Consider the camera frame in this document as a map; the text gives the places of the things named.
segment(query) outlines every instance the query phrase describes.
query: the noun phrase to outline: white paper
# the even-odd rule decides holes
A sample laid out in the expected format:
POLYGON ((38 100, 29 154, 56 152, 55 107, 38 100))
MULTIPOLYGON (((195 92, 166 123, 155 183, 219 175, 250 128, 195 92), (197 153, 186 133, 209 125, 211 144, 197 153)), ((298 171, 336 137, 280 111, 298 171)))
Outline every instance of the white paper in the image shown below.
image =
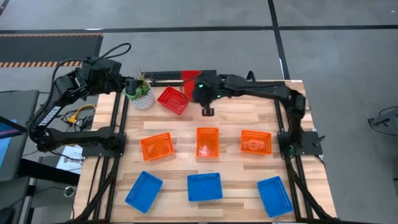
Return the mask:
MULTIPOLYGON (((65 146, 62 154, 73 159, 83 159, 81 156, 81 152, 82 148, 80 146, 65 146)), ((67 170, 76 174, 80 174, 82 166, 83 161, 71 161, 70 159, 63 156, 61 156, 57 164, 58 169, 67 170)))

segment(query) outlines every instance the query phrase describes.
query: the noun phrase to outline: yellow cable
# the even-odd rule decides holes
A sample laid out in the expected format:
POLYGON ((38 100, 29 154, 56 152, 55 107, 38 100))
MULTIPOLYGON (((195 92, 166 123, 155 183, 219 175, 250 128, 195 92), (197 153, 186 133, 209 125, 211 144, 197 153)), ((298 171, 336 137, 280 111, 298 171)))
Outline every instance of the yellow cable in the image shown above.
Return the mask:
POLYGON ((72 124, 75 124, 77 122, 77 116, 79 115, 79 112, 83 109, 83 108, 87 108, 87 107, 93 107, 94 109, 96 109, 95 105, 92 104, 88 104, 88 105, 83 105, 81 106, 75 114, 73 114, 70 118, 67 118, 67 120, 69 122, 71 122, 72 124))

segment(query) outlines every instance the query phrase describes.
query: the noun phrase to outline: small potted plant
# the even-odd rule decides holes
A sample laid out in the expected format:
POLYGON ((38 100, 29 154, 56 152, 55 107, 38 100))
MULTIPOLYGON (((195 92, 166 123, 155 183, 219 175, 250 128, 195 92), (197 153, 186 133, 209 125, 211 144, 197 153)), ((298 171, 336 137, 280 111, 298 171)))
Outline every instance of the small potted plant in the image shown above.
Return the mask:
POLYGON ((142 84, 136 88, 136 94, 129 95, 126 93, 126 89, 123 89, 123 94, 125 94, 132 101, 132 104, 135 108, 139 110, 146 110, 155 102, 154 92, 150 88, 149 83, 145 81, 144 73, 140 72, 140 75, 137 75, 134 78, 136 80, 142 80, 142 84))

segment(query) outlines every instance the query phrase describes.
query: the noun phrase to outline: blue basket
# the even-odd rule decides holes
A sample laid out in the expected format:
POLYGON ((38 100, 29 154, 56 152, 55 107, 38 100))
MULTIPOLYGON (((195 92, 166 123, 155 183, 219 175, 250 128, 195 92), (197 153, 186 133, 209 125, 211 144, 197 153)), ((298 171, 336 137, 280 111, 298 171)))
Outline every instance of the blue basket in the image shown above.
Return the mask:
POLYGON ((223 198, 219 173, 188 175, 187 183, 190 202, 223 198))
POLYGON ((159 193, 163 181, 142 171, 134 186, 127 195, 125 202, 142 213, 147 213, 159 193))
POLYGON ((257 187, 271 218, 293 211, 292 202, 290 202, 284 183, 279 176, 262 180, 257 183, 257 187))

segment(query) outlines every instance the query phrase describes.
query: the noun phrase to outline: red object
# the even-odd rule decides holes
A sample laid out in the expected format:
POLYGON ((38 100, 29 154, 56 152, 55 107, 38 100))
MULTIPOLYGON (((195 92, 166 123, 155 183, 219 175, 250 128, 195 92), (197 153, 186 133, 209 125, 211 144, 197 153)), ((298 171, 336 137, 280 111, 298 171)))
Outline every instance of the red object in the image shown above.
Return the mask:
POLYGON ((157 101, 177 114, 182 114, 189 104, 189 100, 184 96, 184 94, 171 86, 168 86, 164 90, 157 101))
POLYGON ((184 70, 182 71, 182 79, 184 79, 184 93, 189 100, 192 100, 192 91, 195 87, 195 77, 201 75, 198 70, 184 70))
POLYGON ((158 134, 141 140, 142 155, 145 161, 158 159, 174 153, 170 133, 158 134))
POLYGON ((271 133, 242 130, 241 150, 242 152, 271 155, 271 133))
POLYGON ((216 158, 219 154, 218 128, 197 128, 197 157, 216 158))

